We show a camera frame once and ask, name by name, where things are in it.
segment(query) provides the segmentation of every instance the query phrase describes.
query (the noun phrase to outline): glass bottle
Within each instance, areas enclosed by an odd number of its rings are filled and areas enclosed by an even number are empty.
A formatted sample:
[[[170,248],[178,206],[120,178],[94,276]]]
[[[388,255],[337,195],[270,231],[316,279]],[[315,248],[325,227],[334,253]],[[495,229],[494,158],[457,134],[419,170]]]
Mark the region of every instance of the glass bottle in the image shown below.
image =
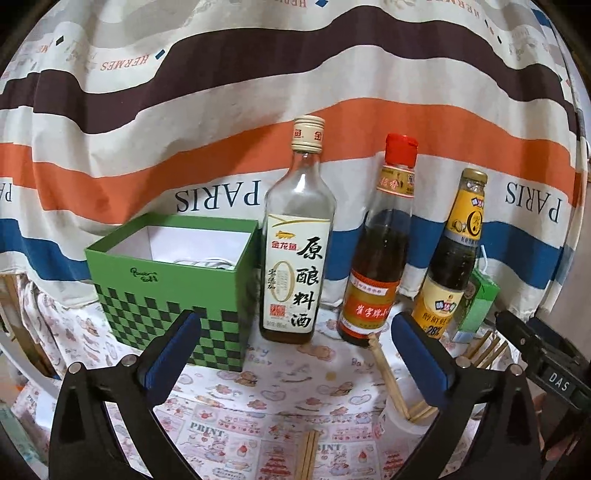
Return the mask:
[[[389,134],[385,164],[369,207],[353,264],[337,331],[343,340],[368,346],[394,303],[408,251],[418,142]]]
[[[259,325],[274,342],[309,342],[316,325],[336,210],[320,177],[323,134],[324,119],[295,119],[291,167],[265,197]]]
[[[413,318],[433,338],[445,332],[474,269],[487,181],[486,173],[464,169],[452,212],[429,263]]]

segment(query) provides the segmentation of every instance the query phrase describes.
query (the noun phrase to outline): gold bottle cap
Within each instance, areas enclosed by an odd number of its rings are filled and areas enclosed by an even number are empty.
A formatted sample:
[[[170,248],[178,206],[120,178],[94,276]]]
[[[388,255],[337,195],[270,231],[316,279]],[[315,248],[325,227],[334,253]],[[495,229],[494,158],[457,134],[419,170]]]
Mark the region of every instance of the gold bottle cap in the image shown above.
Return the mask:
[[[320,153],[324,137],[324,119],[314,115],[299,116],[294,120],[294,135],[291,149]]]
[[[465,179],[470,179],[474,181],[478,181],[486,185],[488,181],[488,175],[480,170],[474,170],[474,168],[464,168],[462,172],[462,177]]]

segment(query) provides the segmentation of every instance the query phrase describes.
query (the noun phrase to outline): cooking wine bottle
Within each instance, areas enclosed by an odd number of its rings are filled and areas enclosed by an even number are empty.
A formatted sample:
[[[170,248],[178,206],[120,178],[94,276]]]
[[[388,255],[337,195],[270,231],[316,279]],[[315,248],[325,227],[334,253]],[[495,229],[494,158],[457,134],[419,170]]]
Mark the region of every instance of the cooking wine bottle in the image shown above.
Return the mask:
[[[291,167],[265,197],[260,328],[282,343],[310,341],[336,200],[320,176],[324,119],[295,119]]]
[[[343,310],[337,322],[341,338],[368,346],[394,303],[406,264],[414,198],[415,139],[389,134],[385,164],[353,257]]]

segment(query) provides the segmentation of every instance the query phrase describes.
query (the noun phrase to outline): bottle label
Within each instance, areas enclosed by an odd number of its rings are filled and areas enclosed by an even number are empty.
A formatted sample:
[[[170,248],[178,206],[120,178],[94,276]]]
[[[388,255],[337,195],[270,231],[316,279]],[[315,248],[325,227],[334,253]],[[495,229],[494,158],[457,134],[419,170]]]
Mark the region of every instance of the bottle label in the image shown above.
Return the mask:
[[[314,328],[331,221],[267,215],[263,327],[308,333]]]
[[[393,195],[413,198],[414,172],[400,167],[384,165],[379,175],[377,189]]]
[[[463,291],[444,288],[427,275],[413,310],[413,318],[427,335],[439,339],[451,322],[462,295]]]
[[[379,282],[351,271],[341,312],[340,327],[355,338],[365,339],[384,326],[400,282]]]
[[[444,234],[451,240],[469,247],[477,247],[482,232],[484,196],[458,190]]]

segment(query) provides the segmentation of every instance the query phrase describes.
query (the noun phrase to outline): fabric backdrop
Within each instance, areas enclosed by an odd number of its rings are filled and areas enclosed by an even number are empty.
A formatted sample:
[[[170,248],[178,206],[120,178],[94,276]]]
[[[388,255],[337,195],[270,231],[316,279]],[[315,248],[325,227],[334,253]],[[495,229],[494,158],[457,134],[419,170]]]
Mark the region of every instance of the fabric backdrop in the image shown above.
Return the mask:
[[[564,54],[526,0],[62,0],[0,81],[0,272],[80,306],[96,300],[83,249],[134,216],[261,219],[291,121],[313,113],[338,202],[325,302],[399,132],[419,142],[401,292],[417,294],[472,166],[501,301],[550,309],[587,176]]]

